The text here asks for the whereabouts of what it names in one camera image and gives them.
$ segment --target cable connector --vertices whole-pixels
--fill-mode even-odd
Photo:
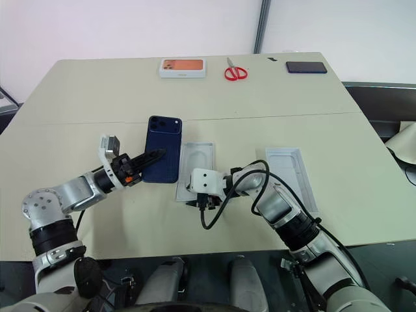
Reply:
[[[196,195],[196,205],[200,211],[204,211],[208,206],[208,194],[198,193]]]
[[[233,175],[235,172],[238,172],[238,171],[241,171],[241,170],[242,170],[241,167],[234,167],[234,168],[231,168],[229,171],[230,171],[231,175]]]

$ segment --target scissor blade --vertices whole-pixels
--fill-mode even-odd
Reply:
[[[232,63],[232,61],[229,59],[229,57],[227,58],[227,62],[228,62],[228,66],[229,67],[234,67],[234,64]]]

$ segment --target white wall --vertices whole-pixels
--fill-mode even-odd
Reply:
[[[261,0],[0,0],[0,85],[59,59],[251,53]],[[262,52],[320,51],[343,81],[416,83],[416,1],[272,0]]]
[[[25,101],[60,59],[251,53],[261,0],[0,0],[0,85]]]
[[[416,83],[416,1],[272,0],[264,53],[320,51],[342,81]]]

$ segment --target tabletop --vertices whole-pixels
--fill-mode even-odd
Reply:
[[[34,257],[29,221],[21,214],[26,194],[100,166],[103,133],[120,139],[121,152],[141,154],[153,114],[181,118],[183,142],[214,142],[218,171],[264,159],[265,148],[300,148],[320,216],[345,244],[416,238],[416,192],[320,53],[231,59],[249,71],[247,79],[224,79],[226,57],[207,58],[204,79],[177,80],[158,78],[155,58],[58,62],[0,136],[0,260]],[[289,75],[282,69],[286,60],[320,60],[328,74]],[[109,70],[112,75],[104,75]],[[251,214],[249,198],[231,200],[206,231],[198,209],[175,201],[175,189],[139,183],[88,209],[79,230],[87,254],[285,248]]]
[[[62,60],[19,112],[21,124],[144,122],[359,112],[320,53],[230,56],[248,78],[228,81],[227,57],[206,57],[202,79],[160,78],[160,58]],[[287,61],[323,62],[325,75],[287,72]]]
[[[23,197],[97,168],[99,136],[121,152],[144,150],[144,123],[12,125],[0,136],[0,259],[31,260]],[[416,192],[362,113],[184,121],[183,142],[211,141],[216,169],[265,157],[265,148],[300,147],[324,224],[345,244],[414,239]],[[89,208],[79,238],[97,259],[285,248],[251,199],[235,198],[213,229],[199,210],[175,201],[176,184],[139,183]],[[213,216],[207,213],[207,219]]]

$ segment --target scissor handle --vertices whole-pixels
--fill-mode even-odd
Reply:
[[[244,68],[229,67],[224,72],[224,77],[229,81],[236,81],[237,79],[247,78],[248,74]]]
[[[238,79],[245,79],[248,76],[247,71],[244,68],[241,67],[234,67],[235,71],[237,72],[237,78]]]

